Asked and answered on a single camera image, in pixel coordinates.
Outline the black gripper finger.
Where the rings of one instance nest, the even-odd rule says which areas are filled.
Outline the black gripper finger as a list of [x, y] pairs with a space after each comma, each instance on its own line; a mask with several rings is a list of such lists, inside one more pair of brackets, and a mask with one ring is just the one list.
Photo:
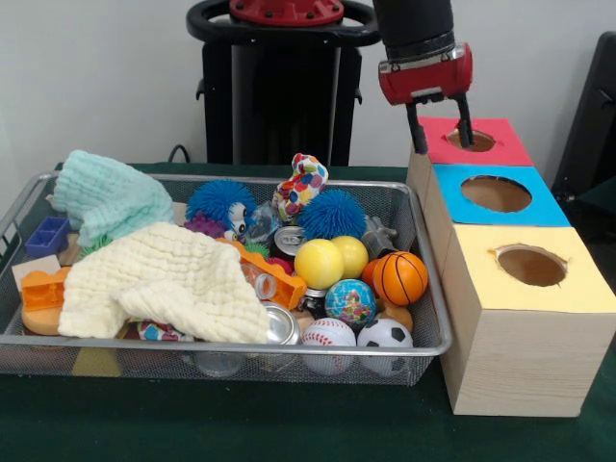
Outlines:
[[463, 148], [469, 148], [473, 145], [474, 134], [471, 123], [470, 108], [465, 92], [457, 95], [457, 106], [460, 114], [458, 122], [460, 144]]
[[417, 154], [426, 154], [427, 142], [424, 134], [424, 129], [418, 119], [417, 105], [415, 103], [408, 103], [406, 105], [406, 113], [409, 130], [413, 141], [414, 151]]

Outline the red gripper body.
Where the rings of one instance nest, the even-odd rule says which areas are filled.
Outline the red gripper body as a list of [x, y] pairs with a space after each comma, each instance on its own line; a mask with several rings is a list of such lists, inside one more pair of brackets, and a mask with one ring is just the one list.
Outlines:
[[433, 96], [452, 99], [466, 93], [473, 81], [473, 53], [468, 43], [420, 60], [382, 61], [378, 80], [391, 105], [424, 103]]

